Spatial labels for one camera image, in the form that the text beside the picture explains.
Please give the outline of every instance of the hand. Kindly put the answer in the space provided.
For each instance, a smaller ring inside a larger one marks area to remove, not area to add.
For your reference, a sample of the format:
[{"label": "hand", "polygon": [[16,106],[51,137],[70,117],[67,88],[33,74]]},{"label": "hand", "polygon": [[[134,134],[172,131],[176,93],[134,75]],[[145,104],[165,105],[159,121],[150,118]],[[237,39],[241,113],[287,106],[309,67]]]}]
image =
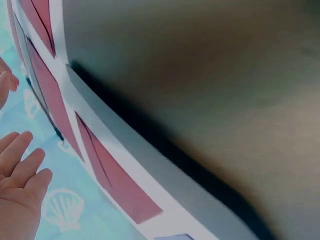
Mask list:
[{"label": "hand", "polygon": [[0,139],[1,240],[34,240],[40,223],[52,172],[36,173],[45,157],[42,149],[20,161],[32,138],[30,132],[13,132]]},{"label": "hand", "polygon": [[9,92],[17,91],[19,80],[12,74],[10,68],[0,57],[0,109],[5,105]]}]

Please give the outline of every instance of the seashell pattern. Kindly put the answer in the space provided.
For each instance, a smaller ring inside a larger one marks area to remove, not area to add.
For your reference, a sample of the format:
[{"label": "seashell pattern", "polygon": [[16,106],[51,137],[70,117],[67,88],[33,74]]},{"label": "seashell pattern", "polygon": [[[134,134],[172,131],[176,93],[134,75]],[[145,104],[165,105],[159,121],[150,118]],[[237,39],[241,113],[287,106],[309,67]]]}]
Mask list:
[{"label": "seashell pattern", "polygon": [[60,232],[80,229],[79,219],[85,201],[69,189],[56,189],[45,197],[42,216],[49,223],[57,225]]}]

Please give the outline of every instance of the red panel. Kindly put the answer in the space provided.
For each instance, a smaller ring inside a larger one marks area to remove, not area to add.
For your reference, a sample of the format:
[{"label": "red panel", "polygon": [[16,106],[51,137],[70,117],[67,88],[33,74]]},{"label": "red panel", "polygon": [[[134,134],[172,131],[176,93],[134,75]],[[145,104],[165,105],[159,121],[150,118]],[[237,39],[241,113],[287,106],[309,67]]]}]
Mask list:
[{"label": "red panel", "polygon": [[24,65],[26,65],[25,61],[24,61],[24,57],[22,55],[20,43],[18,40],[17,30],[16,30],[16,26],[15,26],[15,20],[14,20],[14,12],[12,10],[12,3],[11,3],[11,0],[7,0],[6,2],[7,2],[8,16],[9,16],[10,27],[11,27],[11,31],[12,31],[14,45],[17,49],[20,60],[23,62]]},{"label": "red panel", "polygon": [[34,5],[32,0],[19,0],[20,5],[27,15],[29,21],[33,25],[39,37],[42,39],[46,48],[53,56],[55,48],[50,24],[49,0],[42,1],[34,1]]},{"label": "red panel", "polygon": [[57,128],[61,131],[62,135],[69,141],[70,145],[81,157],[82,155],[70,125],[59,86],[28,39],[26,39],[26,46],[30,55],[36,79],[39,83],[49,111],[52,114],[54,122]]},{"label": "red panel", "polygon": [[161,213],[161,208],[132,180],[78,116],[77,120],[101,186],[137,224]]}]

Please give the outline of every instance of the finger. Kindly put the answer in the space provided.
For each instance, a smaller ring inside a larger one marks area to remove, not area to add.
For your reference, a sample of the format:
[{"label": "finger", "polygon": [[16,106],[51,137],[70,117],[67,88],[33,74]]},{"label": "finger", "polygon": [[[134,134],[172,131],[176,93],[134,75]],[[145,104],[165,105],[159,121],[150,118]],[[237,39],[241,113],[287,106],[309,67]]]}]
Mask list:
[{"label": "finger", "polygon": [[10,177],[22,155],[31,143],[33,136],[26,131],[17,136],[2,153],[0,153],[0,174]]},{"label": "finger", "polygon": [[24,189],[28,190],[40,203],[42,203],[52,180],[52,176],[53,174],[49,169],[43,169],[26,182]]},{"label": "finger", "polygon": [[19,85],[19,80],[18,78],[16,78],[13,74],[12,71],[10,69],[10,67],[6,64],[6,62],[0,57],[0,74],[2,72],[8,72],[9,74],[11,74],[11,80],[14,83],[15,86]]},{"label": "finger", "polygon": [[27,181],[37,173],[45,155],[42,149],[37,148],[25,160],[16,165],[11,178],[18,188],[24,188]]},{"label": "finger", "polygon": [[0,154],[19,136],[19,133],[12,132],[0,139]]},{"label": "finger", "polygon": [[0,57],[0,73],[3,71],[8,71],[11,73],[10,67],[6,64],[6,62]]},{"label": "finger", "polygon": [[9,73],[4,71],[0,74],[0,109],[5,105],[9,91],[13,88]]}]

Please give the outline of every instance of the blue patterned background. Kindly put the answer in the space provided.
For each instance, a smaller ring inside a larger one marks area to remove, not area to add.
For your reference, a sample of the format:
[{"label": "blue patterned background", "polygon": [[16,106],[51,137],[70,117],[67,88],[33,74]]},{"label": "blue patterned background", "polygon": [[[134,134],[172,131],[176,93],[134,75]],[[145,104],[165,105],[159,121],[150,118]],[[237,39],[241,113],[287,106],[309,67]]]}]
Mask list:
[{"label": "blue patterned background", "polygon": [[0,111],[0,137],[13,131],[31,131],[34,139],[24,157],[36,148],[43,148],[46,157],[41,169],[53,172],[35,239],[145,239],[87,174],[70,145],[56,135],[23,76],[9,31],[5,6],[0,1],[0,56],[20,81],[17,92],[10,93]]}]

